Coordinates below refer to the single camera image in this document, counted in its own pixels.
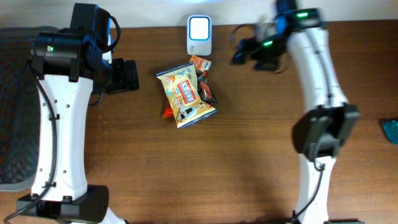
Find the small orange tissue pack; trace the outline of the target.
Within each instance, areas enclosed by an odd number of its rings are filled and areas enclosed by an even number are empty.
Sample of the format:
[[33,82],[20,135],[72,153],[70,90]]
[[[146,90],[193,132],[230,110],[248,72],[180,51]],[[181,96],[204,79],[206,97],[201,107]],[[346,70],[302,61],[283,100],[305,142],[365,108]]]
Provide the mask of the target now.
[[197,72],[203,73],[205,71],[208,71],[211,67],[211,61],[198,57],[196,55],[192,55],[189,62],[193,62],[193,65],[195,67],[195,70]]

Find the black red snack wrapper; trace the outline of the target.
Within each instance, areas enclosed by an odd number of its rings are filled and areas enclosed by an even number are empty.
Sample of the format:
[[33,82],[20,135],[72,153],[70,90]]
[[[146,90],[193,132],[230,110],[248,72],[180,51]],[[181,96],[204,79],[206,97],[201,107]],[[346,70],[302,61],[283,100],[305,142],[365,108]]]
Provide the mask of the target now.
[[218,105],[218,100],[216,99],[216,96],[214,95],[212,89],[210,88],[206,78],[207,78],[208,72],[205,70],[198,78],[198,93],[200,95],[200,98],[208,103],[211,106],[217,106]]

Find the yellow snack bag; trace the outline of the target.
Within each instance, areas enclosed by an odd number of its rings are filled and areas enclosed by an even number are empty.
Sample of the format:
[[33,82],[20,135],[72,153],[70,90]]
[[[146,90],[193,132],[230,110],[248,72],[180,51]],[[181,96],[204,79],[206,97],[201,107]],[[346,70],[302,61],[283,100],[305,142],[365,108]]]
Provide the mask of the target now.
[[216,108],[203,101],[199,95],[193,62],[160,72],[156,77],[162,83],[178,129],[217,113]]

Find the red candy bag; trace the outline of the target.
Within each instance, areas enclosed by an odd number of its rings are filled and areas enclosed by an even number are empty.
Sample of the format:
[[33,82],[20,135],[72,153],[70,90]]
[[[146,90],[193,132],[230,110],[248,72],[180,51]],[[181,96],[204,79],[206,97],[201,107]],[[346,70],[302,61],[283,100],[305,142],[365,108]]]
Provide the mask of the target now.
[[165,104],[165,109],[162,116],[163,118],[171,118],[174,116],[174,112],[169,101],[167,101]]

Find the blue mouthwash bottle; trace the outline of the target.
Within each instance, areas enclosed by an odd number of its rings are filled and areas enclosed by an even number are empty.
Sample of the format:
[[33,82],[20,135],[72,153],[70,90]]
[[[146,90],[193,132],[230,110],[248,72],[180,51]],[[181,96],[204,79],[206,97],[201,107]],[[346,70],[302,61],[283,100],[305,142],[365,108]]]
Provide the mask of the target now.
[[397,120],[389,120],[383,122],[382,129],[389,142],[391,142],[392,144],[398,143]]

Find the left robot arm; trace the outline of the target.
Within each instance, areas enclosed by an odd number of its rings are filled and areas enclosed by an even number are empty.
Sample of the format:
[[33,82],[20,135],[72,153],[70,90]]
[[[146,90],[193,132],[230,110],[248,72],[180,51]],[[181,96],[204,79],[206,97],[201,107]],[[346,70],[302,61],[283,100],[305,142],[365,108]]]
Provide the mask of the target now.
[[117,20],[96,4],[76,3],[70,26],[42,32],[27,68],[39,92],[39,158],[30,194],[16,215],[58,223],[125,224],[109,207],[109,190],[87,183],[86,113],[92,95],[138,90],[136,63],[113,58]]

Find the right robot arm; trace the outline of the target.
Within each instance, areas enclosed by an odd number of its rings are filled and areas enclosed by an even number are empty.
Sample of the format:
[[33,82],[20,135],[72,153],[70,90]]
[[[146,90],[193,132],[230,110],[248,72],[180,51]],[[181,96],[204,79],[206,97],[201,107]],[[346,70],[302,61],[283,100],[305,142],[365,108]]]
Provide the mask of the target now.
[[348,102],[336,77],[329,33],[319,9],[298,7],[296,1],[276,1],[275,34],[242,39],[231,58],[233,65],[256,61],[257,71],[276,72],[288,53],[297,70],[304,114],[292,128],[300,160],[298,201],[286,223],[329,223],[327,210],[331,173],[340,148],[360,117]]

